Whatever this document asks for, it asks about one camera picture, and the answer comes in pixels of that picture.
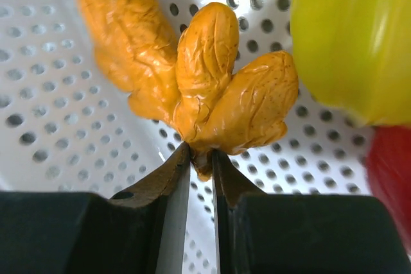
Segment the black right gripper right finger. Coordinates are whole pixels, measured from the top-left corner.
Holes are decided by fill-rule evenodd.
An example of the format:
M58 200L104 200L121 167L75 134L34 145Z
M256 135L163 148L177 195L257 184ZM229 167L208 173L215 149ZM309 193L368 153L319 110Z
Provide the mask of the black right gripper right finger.
M268 194L213 151L219 273L409 273L386 207L372 196Z

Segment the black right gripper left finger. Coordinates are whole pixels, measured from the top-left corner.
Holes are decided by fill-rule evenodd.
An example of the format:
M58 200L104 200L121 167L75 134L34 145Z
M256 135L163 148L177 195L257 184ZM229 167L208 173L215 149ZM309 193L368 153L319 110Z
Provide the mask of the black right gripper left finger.
M180 273L189 146L111 198L1 193L2 273Z

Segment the orange ginger root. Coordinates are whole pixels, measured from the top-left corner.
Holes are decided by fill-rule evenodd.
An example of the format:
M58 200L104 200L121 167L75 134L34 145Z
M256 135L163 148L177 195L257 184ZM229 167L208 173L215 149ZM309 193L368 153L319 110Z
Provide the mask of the orange ginger root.
M179 133L201 180L213 150L239 155L286 135L299 90L293 58L275 51L235 71L239 29L227 5L205 5L176 36L158 0L77 3L98 69L133 113Z

